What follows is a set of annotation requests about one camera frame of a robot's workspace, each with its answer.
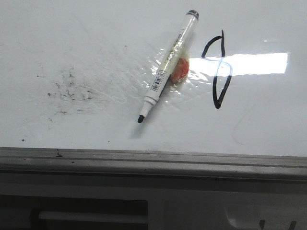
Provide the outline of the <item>grey aluminium whiteboard frame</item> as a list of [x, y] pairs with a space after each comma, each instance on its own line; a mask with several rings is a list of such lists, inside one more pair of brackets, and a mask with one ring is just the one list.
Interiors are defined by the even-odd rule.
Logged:
[[6, 171], [305, 181], [306, 157], [91, 149], [0, 149]]

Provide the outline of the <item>orange magnet taped to marker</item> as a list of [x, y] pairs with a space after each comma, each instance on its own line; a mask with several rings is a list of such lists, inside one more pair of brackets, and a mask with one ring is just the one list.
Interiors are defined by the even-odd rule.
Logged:
[[173, 84], [178, 84], [187, 76], [188, 72], [189, 72], [189, 58], [187, 56], [180, 57], [174, 71], [170, 76], [170, 81]]

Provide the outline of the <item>white black whiteboard marker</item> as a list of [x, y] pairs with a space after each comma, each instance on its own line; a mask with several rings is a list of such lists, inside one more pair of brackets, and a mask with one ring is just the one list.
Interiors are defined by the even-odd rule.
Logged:
[[180, 27], [178, 35], [174, 42], [166, 52], [158, 70], [156, 71], [154, 81], [144, 96], [143, 106], [139, 113], [138, 123], [142, 123], [144, 118], [149, 114], [150, 110], [157, 104], [163, 89], [174, 72], [176, 65], [181, 58], [184, 49], [187, 47], [194, 29], [199, 20], [199, 13], [190, 10], [186, 13], [183, 24]]

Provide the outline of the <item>white whiteboard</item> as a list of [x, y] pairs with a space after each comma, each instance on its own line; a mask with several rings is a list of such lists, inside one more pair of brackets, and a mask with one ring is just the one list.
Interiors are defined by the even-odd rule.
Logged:
[[[189, 10], [189, 75], [142, 123]], [[304, 0], [3, 0], [3, 147], [306, 156]]]

